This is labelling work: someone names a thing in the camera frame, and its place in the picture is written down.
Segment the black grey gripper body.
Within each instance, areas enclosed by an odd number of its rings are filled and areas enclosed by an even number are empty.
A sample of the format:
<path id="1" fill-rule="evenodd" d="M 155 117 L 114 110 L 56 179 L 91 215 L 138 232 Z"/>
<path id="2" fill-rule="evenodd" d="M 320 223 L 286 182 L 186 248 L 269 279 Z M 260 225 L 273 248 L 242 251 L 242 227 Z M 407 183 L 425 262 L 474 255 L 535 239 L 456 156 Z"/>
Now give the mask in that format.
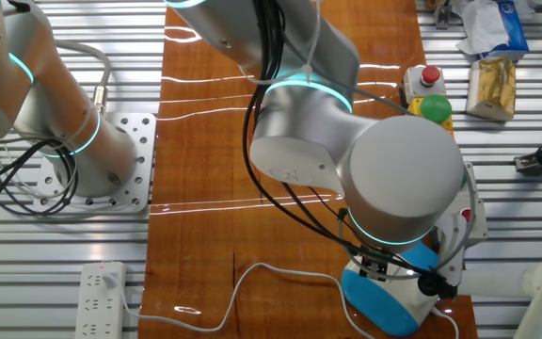
<path id="1" fill-rule="evenodd" d="M 381 250 L 371 249 L 354 243 L 349 243 L 349 254 L 353 259 L 359 258 L 363 262 L 389 264 L 392 261 L 392 256 Z"/>

